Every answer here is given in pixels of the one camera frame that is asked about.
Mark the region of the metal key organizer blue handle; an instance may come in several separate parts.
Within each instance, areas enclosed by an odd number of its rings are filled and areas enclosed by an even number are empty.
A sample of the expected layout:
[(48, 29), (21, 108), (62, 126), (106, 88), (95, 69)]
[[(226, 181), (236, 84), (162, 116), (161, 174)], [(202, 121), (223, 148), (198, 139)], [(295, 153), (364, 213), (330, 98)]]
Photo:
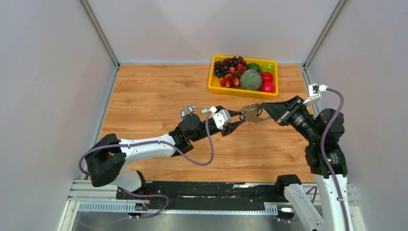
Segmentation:
[(246, 123), (248, 124), (262, 124), (265, 121), (269, 120), (270, 117), (267, 116), (265, 118), (260, 116), (256, 116), (256, 112), (259, 107), (262, 107), (260, 103), (250, 103), (241, 108), (241, 112), (243, 112), (246, 116)]

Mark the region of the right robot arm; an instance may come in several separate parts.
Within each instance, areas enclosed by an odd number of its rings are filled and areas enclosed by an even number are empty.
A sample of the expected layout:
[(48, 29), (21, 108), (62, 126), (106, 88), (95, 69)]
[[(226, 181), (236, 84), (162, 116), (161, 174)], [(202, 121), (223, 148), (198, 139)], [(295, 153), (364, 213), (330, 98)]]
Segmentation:
[(292, 126), (307, 141), (305, 158), (316, 181), (323, 214), (320, 215), (296, 175), (277, 178), (275, 195), (289, 201), (307, 231), (352, 231), (354, 229), (347, 196), (347, 164), (339, 140), (344, 134), (344, 115), (338, 109), (324, 109), (317, 117), (307, 107), (320, 100), (299, 96), (280, 103), (261, 103), (261, 107), (280, 126)]

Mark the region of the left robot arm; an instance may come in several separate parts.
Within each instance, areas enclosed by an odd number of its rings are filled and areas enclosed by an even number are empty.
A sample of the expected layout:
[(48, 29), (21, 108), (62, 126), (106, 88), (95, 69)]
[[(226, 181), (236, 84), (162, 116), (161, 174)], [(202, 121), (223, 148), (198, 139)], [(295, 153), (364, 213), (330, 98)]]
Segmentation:
[[(81, 156), (78, 167), (91, 178), (92, 186), (114, 185), (128, 190), (135, 199), (142, 199), (147, 193), (142, 174), (127, 169), (127, 164), (181, 155), (196, 165), (209, 165), (215, 156), (211, 136), (216, 133), (227, 136), (243, 123), (245, 115), (242, 112), (213, 106), (204, 121), (197, 114), (187, 114), (173, 131), (159, 137), (126, 140), (114, 133), (108, 134)], [(211, 155), (209, 161), (199, 163), (186, 153), (193, 149), (193, 142), (205, 138), (209, 139)]]

